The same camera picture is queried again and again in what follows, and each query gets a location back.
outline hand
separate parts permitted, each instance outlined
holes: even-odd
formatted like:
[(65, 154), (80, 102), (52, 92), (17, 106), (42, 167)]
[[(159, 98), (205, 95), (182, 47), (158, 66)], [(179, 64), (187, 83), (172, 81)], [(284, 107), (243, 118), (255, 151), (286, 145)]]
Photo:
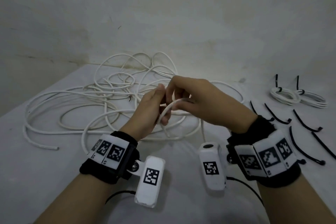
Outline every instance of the hand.
[(166, 103), (175, 99), (189, 98), (191, 102), (177, 102), (173, 110), (183, 110), (214, 125), (225, 126), (235, 133), (247, 132), (257, 119), (245, 105), (220, 91), (205, 79), (174, 76), (166, 88)]
[[(154, 129), (156, 121), (165, 106), (160, 106), (165, 102), (165, 86), (159, 84), (156, 89), (144, 94), (137, 109), (128, 122), (119, 130), (129, 134), (139, 141), (148, 136)], [(162, 117), (161, 123), (166, 126), (171, 112), (167, 112)]]

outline person's right hand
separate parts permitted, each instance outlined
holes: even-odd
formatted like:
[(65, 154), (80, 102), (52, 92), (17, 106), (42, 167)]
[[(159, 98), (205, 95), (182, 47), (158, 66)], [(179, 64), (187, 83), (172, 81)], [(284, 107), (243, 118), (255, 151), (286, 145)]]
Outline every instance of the person's right hand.
[(175, 103), (173, 110), (189, 112), (208, 123), (227, 127), (235, 133), (245, 133), (257, 118), (249, 108), (205, 79), (176, 75), (166, 88), (167, 105), (172, 102), (173, 93), (175, 99), (191, 99), (190, 102)]

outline person's left hand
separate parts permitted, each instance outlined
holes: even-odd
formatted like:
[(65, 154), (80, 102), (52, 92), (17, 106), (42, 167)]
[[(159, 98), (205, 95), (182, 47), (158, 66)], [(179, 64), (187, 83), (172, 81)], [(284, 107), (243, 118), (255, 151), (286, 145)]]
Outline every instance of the person's left hand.
[[(129, 134), (139, 141), (148, 136), (154, 129), (160, 113), (165, 109), (165, 86), (159, 84), (156, 89), (149, 91), (142, 97), (137, 109), (128, 122), (119, 130)], [(170, 118), (171, 111), (167, 112), (161, 119), (161, 123), (166, 126)]]

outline person's right arm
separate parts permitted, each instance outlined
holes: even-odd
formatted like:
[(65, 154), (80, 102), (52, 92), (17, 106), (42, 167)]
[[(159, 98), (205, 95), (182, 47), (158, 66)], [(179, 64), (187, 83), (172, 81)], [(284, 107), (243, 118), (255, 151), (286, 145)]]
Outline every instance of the person's right arm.
[[(173, 93), (175, 99), (192, 99), (175, 103), (174, 109), (187, 111), (238, 134), (247, 132), (257, 119), (249, 108), (204, 79), (174, 76), (166, 88), (167, 104), (172, 102)], [(336, 223), (336, 218), (303, 175), (286, 187), (267, 188), (258, 183), (258, 188), (271, 224)]]

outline skin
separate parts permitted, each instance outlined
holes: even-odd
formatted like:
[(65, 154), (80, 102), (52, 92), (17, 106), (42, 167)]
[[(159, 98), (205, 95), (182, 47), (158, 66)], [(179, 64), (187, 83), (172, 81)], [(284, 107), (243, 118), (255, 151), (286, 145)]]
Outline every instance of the skin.
[[(131, 119), (120, 129), (137, 141), (152, 132), (164, 107), (160, 104), (175, 99), (174, 109), (190, 112), (208, 123), (224, 126), (235, 133), (245, 133), (257, 116), (247, 107), (220, 91), (204, 79), (174, 76), (167, 86), (159, 85), (145, 94)], [(162, 119), (167, 125), (170, 113)], [(267, 188), (258, 184), (271, 224), (336, 223), (327, 206), (301, 175), (295, 182), (282, 188)], [(95, 223), (106, 199), (113, 193), (113, 185), (91, 175), (79, 174), (40, 215), (35, 223)]]

